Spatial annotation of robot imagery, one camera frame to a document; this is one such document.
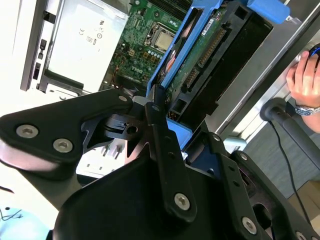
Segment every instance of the wristwatch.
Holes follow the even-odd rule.
[[[311,116],[320,113],[320,107],[312,108],[307,106],[296,106],[295,112],[301,116]]]

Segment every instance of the screw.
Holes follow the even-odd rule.
[[[299,240],[307,240],[306,237],[301,232],[296,231],[295,234]]]
[[[38,135],[39,131],[35,126],[32,125],[21,125],[16,129],[16,134],[25,139],[32,139]]]
[[[160,109],[159,109],[159,107],[157,106],[157,105],[152,105],[152,108],[154,109],[154,110],[156,110],[156,111],[160,111]]]
[[[186,195],[177,193],[174,196],[175,204],[182,210],[187,211],[190,208],[190,202]]]
[[[216,141],[220,141],[220,138],[217,136],[217,135],[215,135],[215,134],[213,134],[213,138],[214,138],[214,140],[216,140]]]
[[[120,99],[121,101],[124,101],[124,102],[128,101],[125,96],[121,96],[121,95],[119,96],[119,99]]]
[[[250,218],[244,216],[242,218],[242,224],[249,233],[251,233],[252,235],[257,234],[257,227]]]
[[[246,155],[244,155],[243,153],[240,153],[240,157],[243,159],[243,160],[248,160],[248,158],[247,158],[247,156]]]
[[[65,138],[59,138],[53,142],[53,148],[59,153],[69,153],[73,149],[73,144],[71,141]]]

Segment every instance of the hand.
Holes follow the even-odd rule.
[[[286,81],[291,96],[298,106],[318,108],[320,107],[320,63],[316,66],[317,54],[309,60],[308,57],[309,52],[304,51],[299,63],[289,70]]]

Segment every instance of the computer mouse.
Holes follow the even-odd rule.
[[[319,64],[319,60],[320,60],[320,43],[318,43],[317,45],[315,45],[313,48],[310,49],[309,51],[309,58],[311,58],[313,55],[317,54],[318,55],[318,62],[317,62],[317,66]]]

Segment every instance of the finger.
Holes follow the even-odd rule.
[[[314,75],[313,91],[315,94],[320,95],[320,61]]]
[[[304,72],[308,61],[309,52],[304,51],[295,71],[294,87],[300,91],[302,89]]]
[[[288,84],[288,88],[290,92],[293,91],[295,88],[295,73],[296,73],[297,67],[293,66],[289,69],[288,74],[286,75],[286,82]]]
[[[302,89],[303,89],[304,95],[310,94],[313,90],[317,61],[318,61],[318,55],[315,54],[308,60],[306,64],[304,74],[303,74],[303,83],[302,83]]]

